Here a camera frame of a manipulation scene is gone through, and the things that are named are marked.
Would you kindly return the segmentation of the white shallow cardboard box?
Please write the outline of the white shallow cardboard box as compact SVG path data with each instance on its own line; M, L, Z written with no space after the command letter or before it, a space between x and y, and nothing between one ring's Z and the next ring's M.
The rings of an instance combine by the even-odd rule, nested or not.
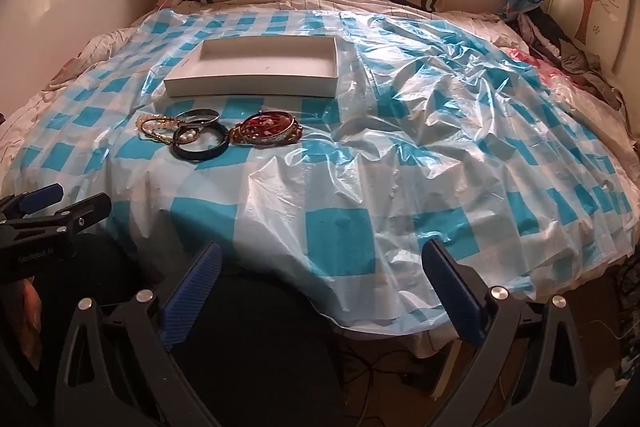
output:
M261 95L334 98L336 40L323 36L207 39L164 79L171 98Z

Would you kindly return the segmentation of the silver bangle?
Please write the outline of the silver bangle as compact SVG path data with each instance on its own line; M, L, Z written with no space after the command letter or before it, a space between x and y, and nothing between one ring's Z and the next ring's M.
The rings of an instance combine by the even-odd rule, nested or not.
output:
M194 108L177 115L176 121L178 121L179 126L187 126L188 124L207 126L212 122L217 122L219 117L220 115L215 109Z

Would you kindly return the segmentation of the pile of dark clothes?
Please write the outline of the pile of dark clothes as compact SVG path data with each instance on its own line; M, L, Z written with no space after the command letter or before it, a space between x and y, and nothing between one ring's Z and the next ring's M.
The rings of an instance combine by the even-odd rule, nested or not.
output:
M550 15L537 8L518 14L512 26L533 58L559 69L575 86L610 106L623 120L627 119L622 92L605 77L600 57L574 43Z

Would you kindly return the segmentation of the blue white checkered plastic sheet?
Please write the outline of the blue white checkered plastic sheet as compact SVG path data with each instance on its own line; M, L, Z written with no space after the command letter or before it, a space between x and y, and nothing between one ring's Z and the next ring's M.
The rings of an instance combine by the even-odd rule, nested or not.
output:
M299 142L229 147L201 164L144 139L163 81L206 41L333 37L332 100L216 96L227 126L293 114ZM634 251L639 196L612 150L559 106L533 66L444 20L317 11L149 16L17 138L1 187L110 195L107 231L157 271L204 244L281 273L345 329L407 335L446 320L421 267L437 237L489 285L539 298Z

